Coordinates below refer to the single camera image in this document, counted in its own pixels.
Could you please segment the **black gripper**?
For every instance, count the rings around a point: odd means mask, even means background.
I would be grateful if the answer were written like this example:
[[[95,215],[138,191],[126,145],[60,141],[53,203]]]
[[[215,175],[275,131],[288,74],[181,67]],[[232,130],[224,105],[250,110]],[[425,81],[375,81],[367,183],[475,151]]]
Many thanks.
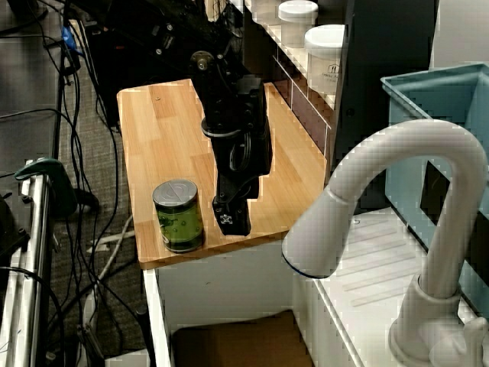
[[[270,173],[270,126],[266,123],[257,130],[233,138],[212,138],[211,142],[218,170],[212,201],[215,221],[223,235],[248,235],[251,222],[247,199],[258,198],[259,177]]]

